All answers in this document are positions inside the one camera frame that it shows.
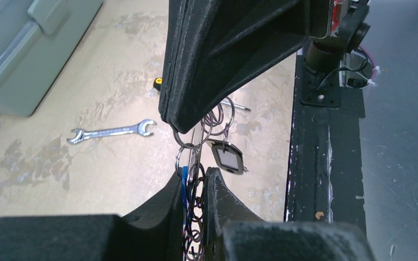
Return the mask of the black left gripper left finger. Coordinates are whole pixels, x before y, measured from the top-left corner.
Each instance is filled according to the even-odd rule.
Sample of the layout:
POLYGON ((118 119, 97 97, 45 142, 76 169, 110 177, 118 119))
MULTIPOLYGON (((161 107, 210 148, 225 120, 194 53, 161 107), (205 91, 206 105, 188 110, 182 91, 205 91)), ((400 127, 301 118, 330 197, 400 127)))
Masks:
POLYGON ((181 180, 125 216, 0 217, 0 260, 181 260, 181 180))

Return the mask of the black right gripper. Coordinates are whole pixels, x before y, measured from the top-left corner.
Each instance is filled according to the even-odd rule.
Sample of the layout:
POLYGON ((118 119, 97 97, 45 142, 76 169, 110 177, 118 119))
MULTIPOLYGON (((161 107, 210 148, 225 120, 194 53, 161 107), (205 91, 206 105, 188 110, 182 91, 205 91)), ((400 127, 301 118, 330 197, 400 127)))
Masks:
POLYGON ((338 1, 189 1, 175 60, 170 126, 187 133, 219 102, 331 33, 338 1))

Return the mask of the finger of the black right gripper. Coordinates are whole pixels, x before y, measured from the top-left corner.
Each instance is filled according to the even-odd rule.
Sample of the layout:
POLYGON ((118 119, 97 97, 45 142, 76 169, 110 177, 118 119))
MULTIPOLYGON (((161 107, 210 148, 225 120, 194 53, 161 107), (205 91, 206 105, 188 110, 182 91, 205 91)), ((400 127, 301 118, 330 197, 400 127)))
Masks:
POLYGON ((169 1, 167 41, 163 63, 162 85, 160 89, 158 105, 158 111, 161 115, 161 120, 167 124, 170 124, 170 120, 168 120, 167 114, 169 110, 175 60, 180 45, 179 40, 182 34, 182 24, 186 16, 188 3, 189 1, 187 0, 169 1))

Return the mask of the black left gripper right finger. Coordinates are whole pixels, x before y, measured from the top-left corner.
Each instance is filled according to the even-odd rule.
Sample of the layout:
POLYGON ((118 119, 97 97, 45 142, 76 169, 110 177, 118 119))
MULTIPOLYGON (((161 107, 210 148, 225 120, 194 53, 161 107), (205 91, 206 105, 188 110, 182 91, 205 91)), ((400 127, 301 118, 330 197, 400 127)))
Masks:
POLYGON ((344 223, 267 222, 226 186, 205 176, 205 260, 374 260, 363 233, 344 223))

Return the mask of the key with blue tag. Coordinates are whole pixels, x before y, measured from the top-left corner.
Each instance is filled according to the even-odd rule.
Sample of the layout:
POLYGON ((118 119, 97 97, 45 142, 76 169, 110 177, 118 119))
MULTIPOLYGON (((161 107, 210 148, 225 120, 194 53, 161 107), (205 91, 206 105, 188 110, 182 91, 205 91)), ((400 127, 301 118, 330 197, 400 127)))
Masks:
POLYGON ((181 169, 181 198, 182 198, 183 232, 184 233, 187 227, 187 215, 188 215, 187 179, 188 179, 188 166, 183 166, 181 169))

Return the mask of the grey key holder plate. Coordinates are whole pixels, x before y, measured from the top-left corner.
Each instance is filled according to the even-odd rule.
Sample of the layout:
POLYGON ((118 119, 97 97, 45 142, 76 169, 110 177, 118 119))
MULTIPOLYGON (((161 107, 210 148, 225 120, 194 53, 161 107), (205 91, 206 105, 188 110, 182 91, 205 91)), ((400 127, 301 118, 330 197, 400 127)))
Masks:
POLYGON ((204 203, 206 171, 201 163, 201 153, 205 142, 215 136, 227 135, 235 119, 235 104, 229 97, 224 98, 215 109, 210 111, 191 130, 188 142, 182 140, 179 132, 173 136, 179 150, 174 166, 181 181, 181 169, 188 166, 187 196, 188 215, 185 233, 182 231, 182 260, 204 260, 204 203))

